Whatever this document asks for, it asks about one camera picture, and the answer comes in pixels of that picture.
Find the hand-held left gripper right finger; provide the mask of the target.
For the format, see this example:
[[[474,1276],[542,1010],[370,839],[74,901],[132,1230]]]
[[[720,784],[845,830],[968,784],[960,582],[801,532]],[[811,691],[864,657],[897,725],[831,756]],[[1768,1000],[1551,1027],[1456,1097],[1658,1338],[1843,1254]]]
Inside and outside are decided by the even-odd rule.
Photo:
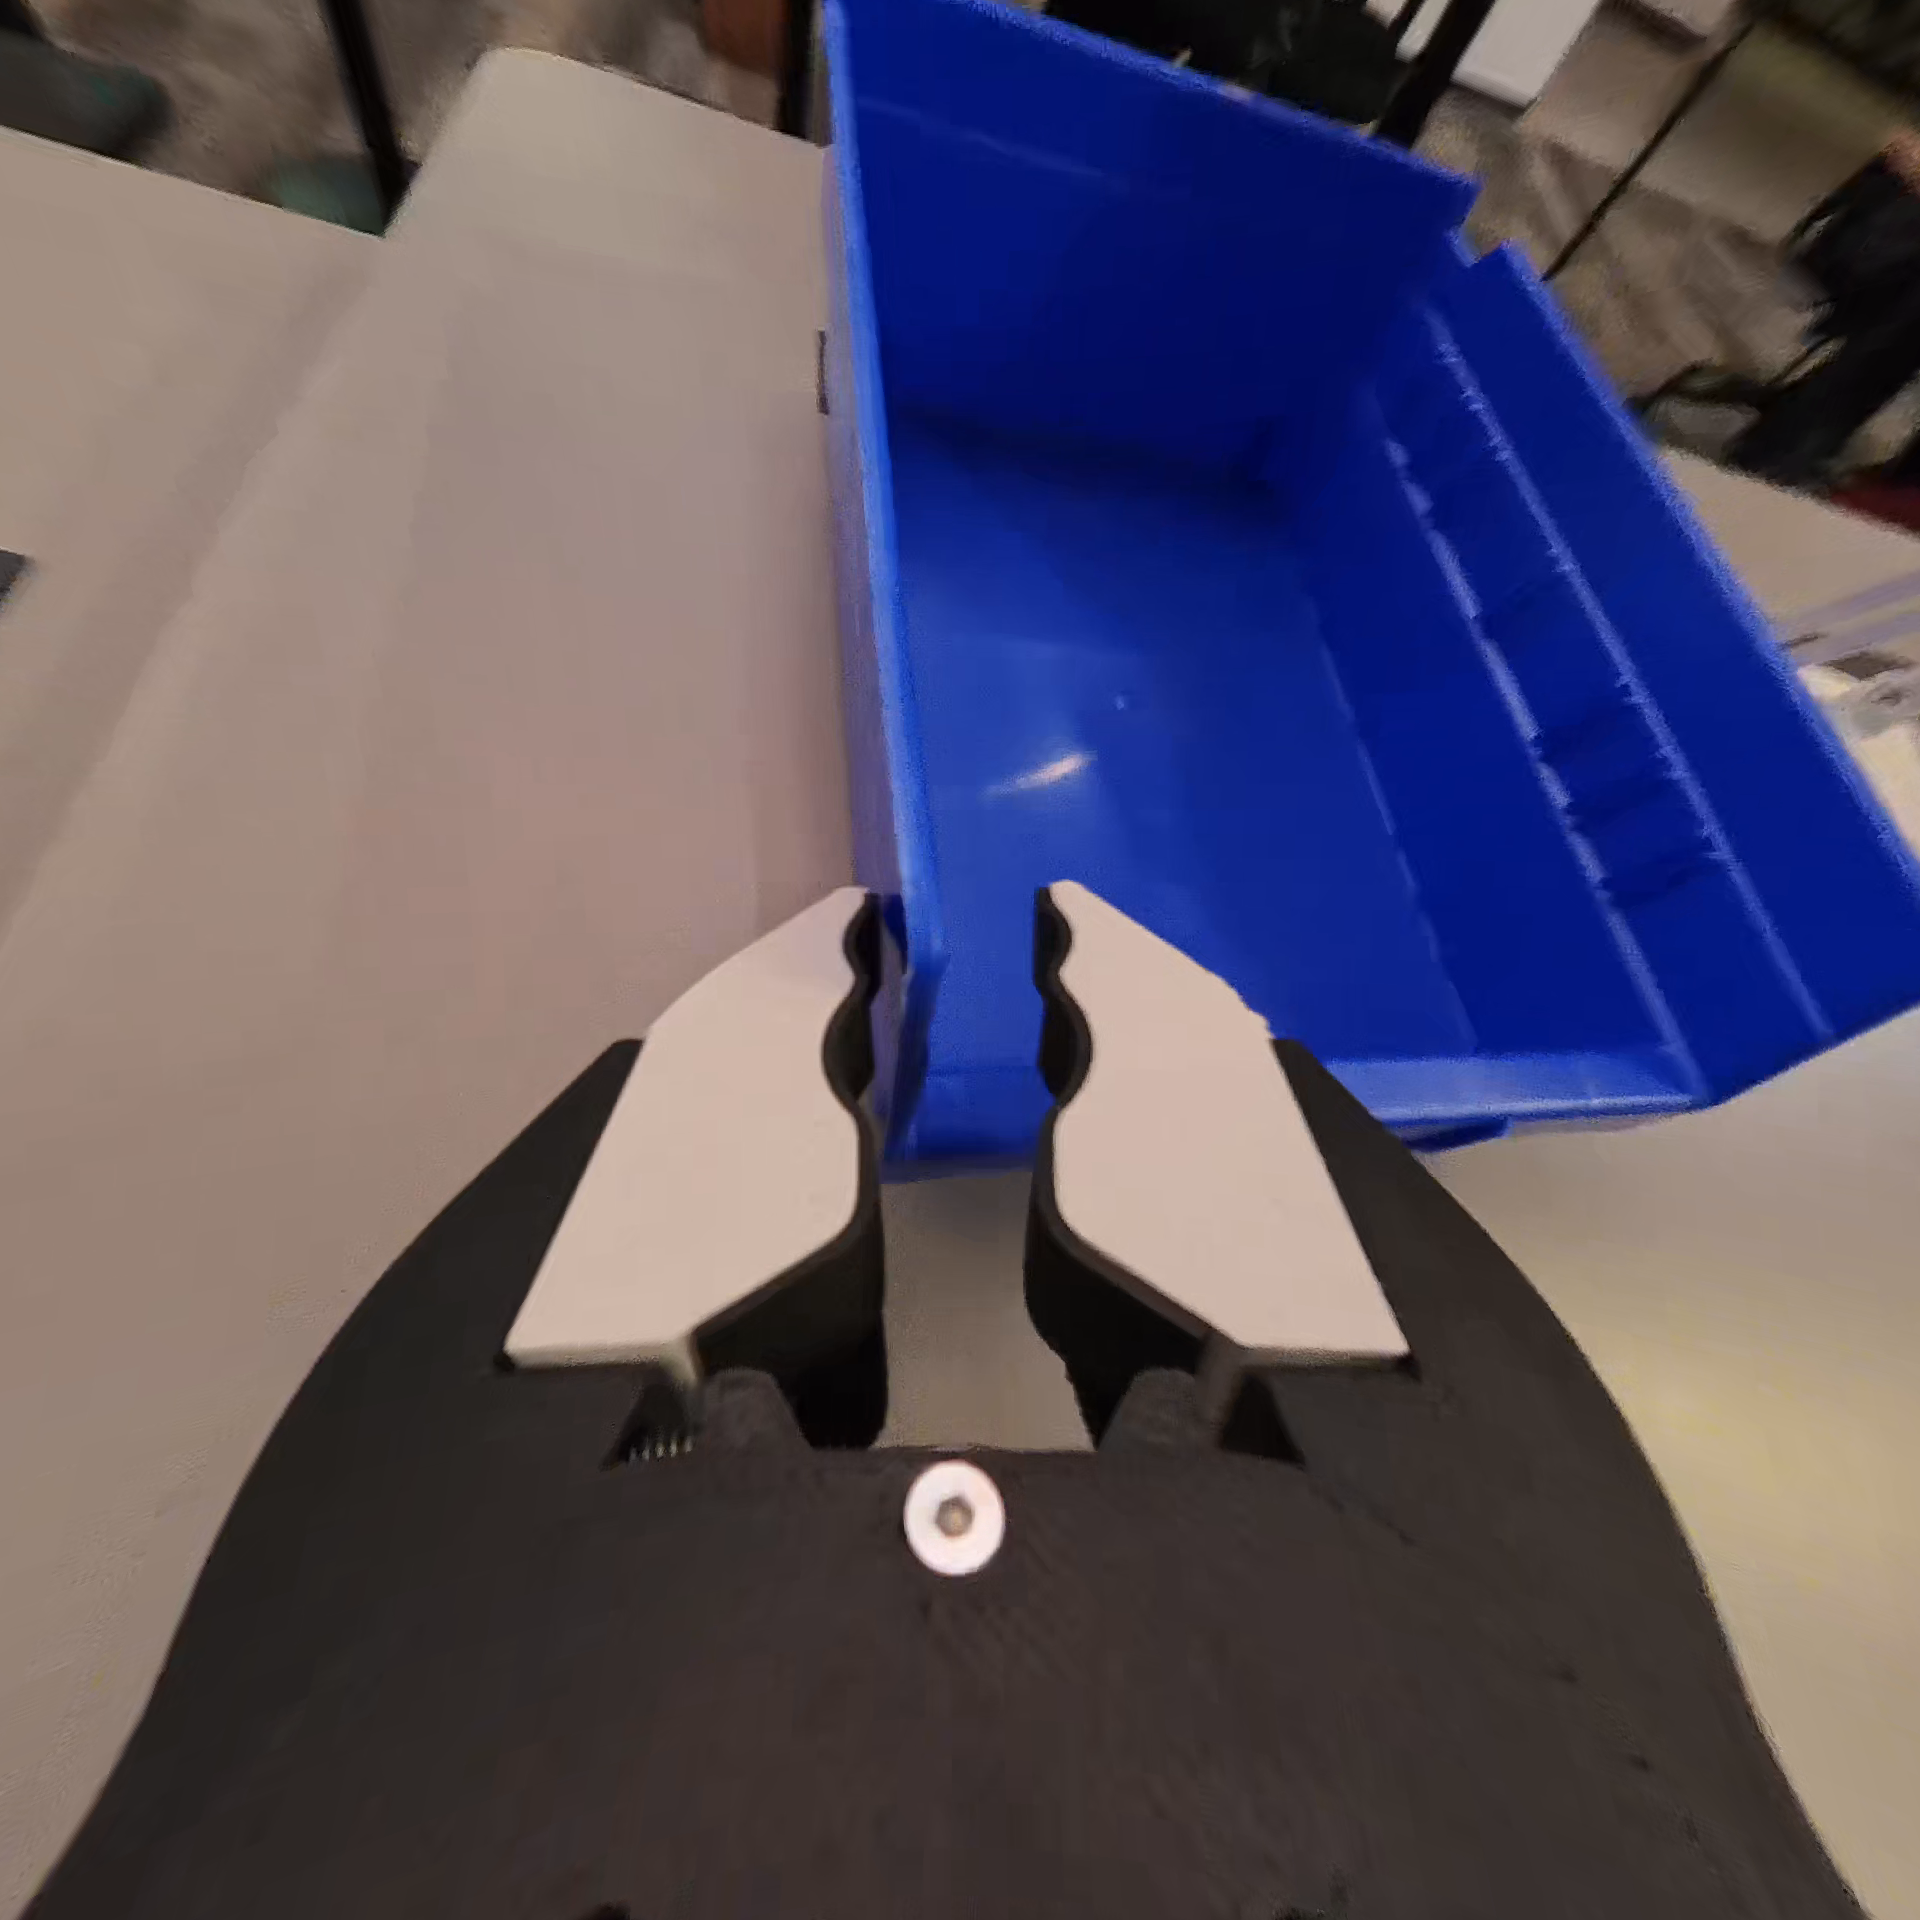
[[[1402,1371],[1402,1329],[1251,1002],[1083,882],[1034,894],[1044,1116],[1021,1301],[1105,1446],[1148,1374],[1236,1427],[1267,1371]]]

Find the black table leg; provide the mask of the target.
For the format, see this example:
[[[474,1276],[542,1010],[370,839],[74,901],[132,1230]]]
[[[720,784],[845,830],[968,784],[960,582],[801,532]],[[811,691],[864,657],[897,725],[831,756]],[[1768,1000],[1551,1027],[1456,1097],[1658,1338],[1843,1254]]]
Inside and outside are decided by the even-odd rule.
[[[366,2],[317,6],[324,13],[328,41],[339,72],[342,98],[349,105],[349,120],[357,124],[374,177],[380,225],[385,230],[404,202],[417,165],[399,136],[397,105]]]
[[[1398,86],[1371,127],[1378,141],[1403,151],[1421,141],[1433,108],[1449,92],[1460,62],[1497,6],[1499,2],[1445,2],[1421,53],[1402,65]]]

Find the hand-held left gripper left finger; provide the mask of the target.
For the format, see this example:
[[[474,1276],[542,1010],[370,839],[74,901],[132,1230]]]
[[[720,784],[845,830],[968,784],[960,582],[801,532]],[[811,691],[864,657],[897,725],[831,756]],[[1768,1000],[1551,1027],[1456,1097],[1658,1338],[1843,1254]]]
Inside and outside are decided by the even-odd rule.
[[[820,1451],[890,1420],[873,1002],[883,908],[835,888],[637,1042],[502,1338],[511,1371],[769,1374]]]

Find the blue plastic bin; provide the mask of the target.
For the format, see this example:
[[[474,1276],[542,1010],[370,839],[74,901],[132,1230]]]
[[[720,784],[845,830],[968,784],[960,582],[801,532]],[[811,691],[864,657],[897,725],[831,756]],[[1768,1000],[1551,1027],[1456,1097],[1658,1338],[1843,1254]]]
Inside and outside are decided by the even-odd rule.
[[[1414,1142],[1918,1010],[1918,860],[1476,187],[1004,2],[824,2],[886,1158],[1018,1165],[1080,882]]]

